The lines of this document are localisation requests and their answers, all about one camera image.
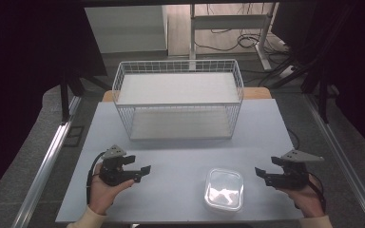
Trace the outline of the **aluminium rail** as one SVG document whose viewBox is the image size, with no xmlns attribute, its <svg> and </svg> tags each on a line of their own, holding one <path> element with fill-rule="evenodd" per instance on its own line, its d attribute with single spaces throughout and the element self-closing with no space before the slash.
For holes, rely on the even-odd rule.
<svg viewBox="0 0 365 228">
<path fill-rule="evenodd" d="M 49 145 L 47 153 L 43 158 L 43 161 L 34 177 L 34 180 L 30 185 L 28 193 L 26 194 L 25 199 L 10 228 L 28 227 L 35 208 L 38 204 L 38 201 L 41 198 L 42 193 L 46 187 L 50 173 L 54 167 L 54 164 L 56 163 L 59 152 L 61 151 L 61 148 L 64 144 L 65 138 L 67 137 L 67 133 L 70 130 L 75 113 L 81 100 L 81 97 L 74 96 L 71 99 L 70 104 L 67 106 L 69 108 L 68 120 L 58 126 L 55 135 Z"/>
<path fill-rule="evenodd" d="M 365 214 L 364 183 L 351 165 L 331 126 L 328 123 L 325 123 L 324 120 L 320 117 L 317 110 L 317 103 L 314 101 L 313 95 L 306 94 L 303 96 L 303 98 L 305 100 L 305 103 L 308 105 L 309 110 L 311 111 L 325 141 L 328 143 L 330 150 L 332 151 L 345 179 L 347 180 L 352 191 L 354 192 L 355 197 L 359 205 L 361 206 L 361 209 Z"/>
</svg>

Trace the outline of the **white wire shelf rack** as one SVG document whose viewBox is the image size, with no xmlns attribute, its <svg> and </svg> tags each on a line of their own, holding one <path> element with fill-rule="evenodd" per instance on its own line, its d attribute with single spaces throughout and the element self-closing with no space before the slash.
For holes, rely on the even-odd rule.
<svg viewBox="0 0 365 228">
<path fill-rule="evenodd" d="M 243 80 L 233 59 L 121 62 L 112 97 L 131 140 L 229 139 Z"/>
</svg>

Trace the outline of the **white desk frame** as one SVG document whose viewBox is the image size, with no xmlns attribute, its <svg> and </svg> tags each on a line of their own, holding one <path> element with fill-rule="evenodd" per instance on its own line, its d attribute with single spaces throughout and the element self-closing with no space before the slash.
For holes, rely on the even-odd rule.
<svg viewBox="0 0 365 228">
<path fill-rule="evenodd" d="M 266 57 L 264 44 L 270 28 L 276 4 L 272 3 L 266 14 L 246 15 L 210 15 L 196 16 L 195 5 L 190 5 L 190 47 L 189 58 L 196 59 L 195 31 L 204 29 L 260 29 L 259 40 L 255 44 L 256 52 L 265 71 L 272 67 Z"/>
</svg>

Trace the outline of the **white cabinet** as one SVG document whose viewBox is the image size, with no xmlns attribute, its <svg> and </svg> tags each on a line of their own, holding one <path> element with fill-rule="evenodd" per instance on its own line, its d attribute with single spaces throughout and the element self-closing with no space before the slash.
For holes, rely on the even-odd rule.
<svg viewBox="0 0 365 228">
<path fill-rule="evenodd" d="M 164 6 L 85 8 L 101 53 L 167 50 Z"/>
</svg>

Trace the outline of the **clear plastic container with lid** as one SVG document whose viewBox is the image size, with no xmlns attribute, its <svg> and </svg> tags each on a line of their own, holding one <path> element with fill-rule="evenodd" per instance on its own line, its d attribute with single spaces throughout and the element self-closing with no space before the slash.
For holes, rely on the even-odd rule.
<svg viewBox="0 0 365 228">
<path fill-rule="evenodd" d="M 213 168 L 206 177 L 203 199 L 214 210 L 236 213 L 243 205 L 244 180 L 239 172 Z"/>
</svg>

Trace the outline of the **person's right hand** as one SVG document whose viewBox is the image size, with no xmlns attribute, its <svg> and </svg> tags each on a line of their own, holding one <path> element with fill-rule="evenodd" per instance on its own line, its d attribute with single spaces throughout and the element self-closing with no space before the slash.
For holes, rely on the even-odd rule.
<svg viewBox="0 0 365 228">
<path fill-rule="evenodd" d="M 319 197 L 311 186 L 306 185 L 301 190 L 280 188 L 279 191 L 287 194 L 307 219 L 325 215 Z"/>
</svg>

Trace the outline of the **black metal stand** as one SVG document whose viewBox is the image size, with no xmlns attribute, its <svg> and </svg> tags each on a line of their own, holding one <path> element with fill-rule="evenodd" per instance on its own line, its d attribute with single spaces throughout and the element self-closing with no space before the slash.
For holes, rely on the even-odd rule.
<svg viewBox="0 0 365 228">
<path fill-rule="evenodd" d="M 322 121 L 326 124 L 328 123 L 327 114 L 326 114 L 326 105 L 328 98 L 328 90 L 327 90 L 328 80 L 326 73 L 323 72 L 319 81 L 319 94 L 318 94 L 318 114 Z"/>
<path fill-rule="evenodd" d="M 63 80 L 61 82 L 60 91 L 61 91 L 61 107 L 62 107 L 62 124 L 65 124 L 69 120 L 68 92 L 67 92 L 66 80 Z"/>
</svg>

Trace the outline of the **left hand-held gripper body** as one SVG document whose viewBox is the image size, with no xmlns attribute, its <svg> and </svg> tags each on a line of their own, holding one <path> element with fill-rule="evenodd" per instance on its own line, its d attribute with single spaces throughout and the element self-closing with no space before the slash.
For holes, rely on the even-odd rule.
<svg viewBox="0 0 365 228">
<path fill-rule="evenodd" d="M 122 165 L 122 157 L 127 157 L 126 152 L 118 145 L 111 146 L 103 155 L 103 163 L 100 171 L 100 179 L 110 186 L 117 186 L 126 180 Z"/>
</svg>

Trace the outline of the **person's left hand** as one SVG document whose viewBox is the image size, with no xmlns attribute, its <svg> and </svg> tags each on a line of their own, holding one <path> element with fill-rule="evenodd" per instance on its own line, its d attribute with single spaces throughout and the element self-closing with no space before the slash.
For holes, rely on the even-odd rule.
<svg viewBox="0 0 365 228">
<path fill-rule="evenodd" d="M 92 183 L 90 185 L 90 198 L 88 207 L 96 214 L 105 216 L 107 209 L 112 205 L 115 198 L 125 189 L 134 184 L 134 180 L 127 180 L 117 186 L 105 184 L 99 177 L 102 164 L 96 164 Z"/>
</svg>

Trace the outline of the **wooden table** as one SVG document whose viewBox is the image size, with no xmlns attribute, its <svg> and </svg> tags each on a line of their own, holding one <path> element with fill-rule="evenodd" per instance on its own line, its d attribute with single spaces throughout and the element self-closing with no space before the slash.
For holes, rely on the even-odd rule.
<svg viewBox="0 0 365 228">
<path fill-rule="evenodd" d="M 254 100 L 254 99 L 271 99 L 272 95 L 268 88 L 266 87 L 245 87 L 243 89 L 243 99 L 244 100 Z M 112 102 L 112 92 L 107 91 L 102 99 L 103 102 Z"/>
</svg>

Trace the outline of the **white power strip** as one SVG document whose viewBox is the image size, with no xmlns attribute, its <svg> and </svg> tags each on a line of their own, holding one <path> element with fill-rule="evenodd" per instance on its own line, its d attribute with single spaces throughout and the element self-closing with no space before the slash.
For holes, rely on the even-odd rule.
<svg viewBox="0 0 365 228">
<path fill-rule="evenodd" d="M 290 74 L 292 74 L 295 70 L 296 70 L 296 68 L 294 66 L 288 66 L 280 73 L 279 77 L 285 78 L 285 77 L 289 76 Z"/>
</svg>

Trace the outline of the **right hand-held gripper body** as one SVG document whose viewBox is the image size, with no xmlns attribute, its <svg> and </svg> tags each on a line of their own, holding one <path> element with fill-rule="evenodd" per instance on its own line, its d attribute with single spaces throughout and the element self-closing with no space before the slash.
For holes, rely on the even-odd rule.
<svg viewBox="0 0 365 228">
<path fill-rule="evenodd" d="M 299 190 L 304 188 L 309 181 L 307 162 L 323 162 L 321 156 L 312 155 L 296 149 L 292 149 L 280 157 L 283 160 L 281 166 L 284 176 L 289 179 L 288 189 Z"/>
</svg>

